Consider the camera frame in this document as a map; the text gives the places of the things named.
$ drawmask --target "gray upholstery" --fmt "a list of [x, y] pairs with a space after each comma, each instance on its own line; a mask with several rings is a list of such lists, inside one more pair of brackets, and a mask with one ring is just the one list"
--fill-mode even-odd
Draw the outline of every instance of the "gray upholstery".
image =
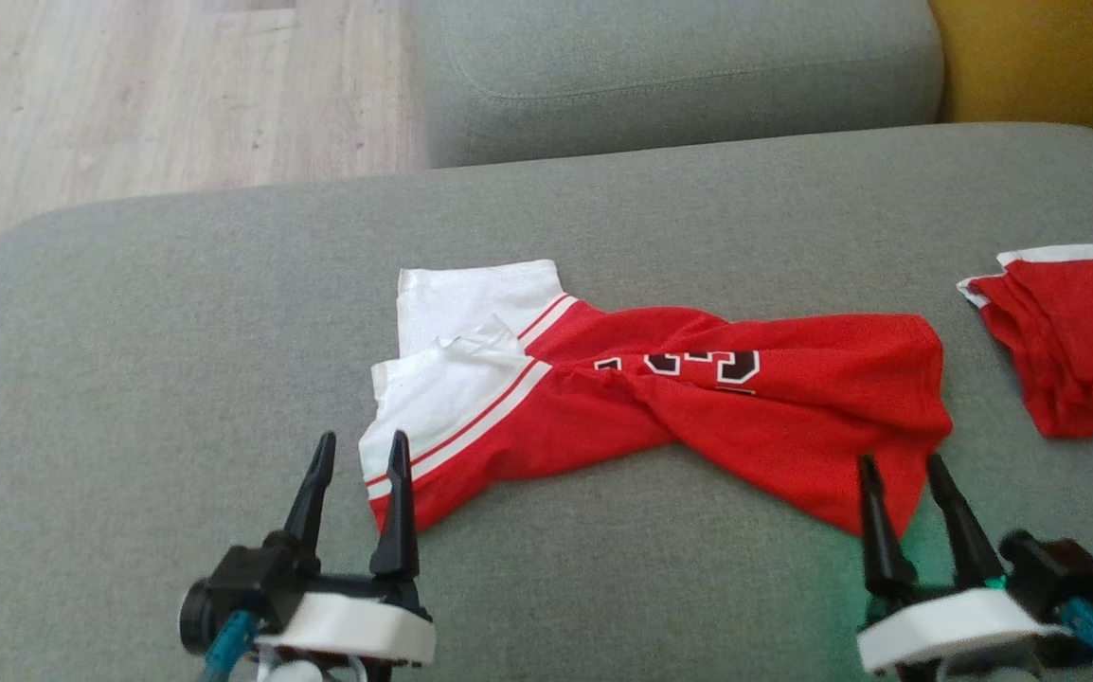
[[925, 0], [422, 0], [434, 167], [932, 122]]
[[[956, 291], [1093, 240], [1093, 132], [936, 126], [139, 199], [0, 242], [0, 679], [192, 679], [184, 587], [281, 522], [342, 438], [325, 564], [364, 568], [351, 444], [400, 267], [557, 260], [596, 306], [913, 310], [944, 458], [994, 538], [1093, 550], [1093, 439], [1045, 442]], [[905, 537], [950, 556], [929, 501]], [[858, 543], [680, 448], [498, 485], [422, 537], [437, 665], [399, 679], [855, 679]], [[1079, 679], [1093, 679], [1083, 674]]]

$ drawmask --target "black printed digit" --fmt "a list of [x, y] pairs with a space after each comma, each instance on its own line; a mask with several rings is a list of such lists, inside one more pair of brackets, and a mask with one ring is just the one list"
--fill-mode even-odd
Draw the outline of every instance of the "black printed digit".
[[667, 376], [678, 376], [681, 374], [681, 355], [660, 353], [657, 355], [643, 355], [643, 362], [651, 367], [651, 372]]
[[731, 353], [731, 358], [719, 361], [720, 384], [744, 384], [745, 380], [753, 379], [760, 368], [760, 361], [756, 351], [742, 353]]

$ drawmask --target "yellow cushion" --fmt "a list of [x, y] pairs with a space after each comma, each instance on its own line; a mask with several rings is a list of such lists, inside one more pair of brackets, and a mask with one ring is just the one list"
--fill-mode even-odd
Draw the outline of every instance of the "yellow cushion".
[[948, 121], [1093, 128], [1093, 0], [931, 0]]

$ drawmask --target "red jersey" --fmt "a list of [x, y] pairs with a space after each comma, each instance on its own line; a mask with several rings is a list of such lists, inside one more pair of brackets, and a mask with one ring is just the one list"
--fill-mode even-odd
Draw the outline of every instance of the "red jersey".
[[1010, 349], [1023, 401], [1048, 437], [1093, 436], [1093, 245], [997, 256], [1004, 272], [960, 281]]
[[[479, 284], [482, 277], [473, 289], [451, 281], [448, 296], [401, 291], [407, 357], [374, 367], [378, 419], [361, 439], [379, 522], [390, 435], [403, 428], [420, 528], [496, 480], [554, 475], [680, 440], [856, 534], [857, 460], [875, 452], [892, 521], [905, 529], [925, 460], [950, 432], [941, 344], [919, 316], [729, 324], [690, 308], [607, 314], [564, 294], [554, 264], [548, 269], [550, 277], [536, 275], [542, 285], [517, 291], [516, 302], [495, 299], [500, 289]], [[401, 281], [431, 280], [430, 271], [410, 272], [418, 275]], [[537, 296], [526, 296], [536, 287]], [[451, 340], [403, 332], [461, 324], [413, 315], [418, 302], [451, 297], [467, 299], [465, 309], [490, 309], [489, 322]]]

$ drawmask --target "printed number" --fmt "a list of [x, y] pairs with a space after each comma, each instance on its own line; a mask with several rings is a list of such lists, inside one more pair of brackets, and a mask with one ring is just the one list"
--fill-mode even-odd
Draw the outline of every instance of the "printed number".
[[[740, 386], [753, 379], [762, 368], [762, 355], [757, 351], [708, 353], [655, 353], [643, 355], [643, 363], [655, 374], [680, 376], [684, 363], [715, 363], [715, 380], [719, 384]], [[621, 371], [621, 358], [603, 358], [592, 363], [593, 368]]]

